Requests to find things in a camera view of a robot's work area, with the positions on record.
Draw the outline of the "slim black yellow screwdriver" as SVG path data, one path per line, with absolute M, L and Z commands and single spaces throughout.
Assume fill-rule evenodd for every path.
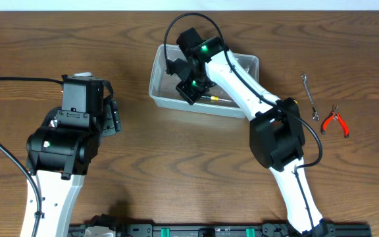
M 202 95 L 201 98 L 210 100 L 212 102 L 225 102 L 225 103 L 231 103 L 232 102 L 232 100 L 219 98 L 219 97 L 213 96 L 213 95 Z

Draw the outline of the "clear plastic container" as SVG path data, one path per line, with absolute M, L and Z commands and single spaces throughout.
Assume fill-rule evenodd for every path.
M 239 119 L 245 118 L 243 111 L 220 86 L 210 88 L 205 95 L 190 105 L 176 89 L 181 79 L 175 74 L 166 73 L 165 56 L 171 60 L 185 59 L 177 45 L 167 45 L 166 47 L 160 45 L 158 47 L 149 85 L 149 95 L 158 107 Z

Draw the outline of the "silver combination wrench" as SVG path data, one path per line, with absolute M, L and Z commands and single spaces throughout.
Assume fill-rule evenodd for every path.
M 301 75 L 301 79 L 302 79 L 302 83 L 303 83 L 303 86 L 305 88 L 305 92 L 307 94 L 307 97 L 309 98 L 309 102 L 311 104 L 311 107 L 312 107 L 312 110 L 313 110 L 313 120 L 318 122 L 319 121 L 319 115 L 318 115 L 318 111 L 315 107 L 315 102 L 314 102 L 314 99 L 312 97 L 312 93 L 311 93 L 311 90 L 310 90 L 310 87 L 308 85 L 308 76 L 306 74 L 302 74 Z

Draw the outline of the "red handled pliers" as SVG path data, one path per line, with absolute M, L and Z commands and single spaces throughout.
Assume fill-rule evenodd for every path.
M 330 114 L 326 117 L 326 119 L 321 124 L 320 132 L 322 134 L 325 134 L 327 131 L 328 125 L 333 120 L 338 121 L 339 125 L 341 126 L 341 128 L 343 130 L 344 138 L 348 138 L 350 136 L 350 131 L 349 131 L 349 128 L 348 128 L 346 122 L 342 119 L 342 117 L 338 111 L 337 105 L 332 106 L 332 110 L 330 111 Z

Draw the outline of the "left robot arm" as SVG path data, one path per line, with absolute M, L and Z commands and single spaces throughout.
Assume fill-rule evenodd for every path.
M 66 236 L 78 194 L 101 139 L 121 130 L 117 102 L 55 107 L 28 138 L 28 195 L 21 236 Z

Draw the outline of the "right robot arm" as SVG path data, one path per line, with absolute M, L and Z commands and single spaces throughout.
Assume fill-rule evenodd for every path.
M 281 100 L 260 86 L 219 37 L 203 40 L 190 28 L 176 43 L 184 58 L 169 61 L 168 66 L 181 79 L 176 86 L 179 94 L 193 105 L 209 88 L 220 86 L 249 120 L 249 147 L 275 177 L 292 228 L 301 236 L 324 236 L 324 219 L 304 171 L 303 130 L 307 124 L 295 100 Z

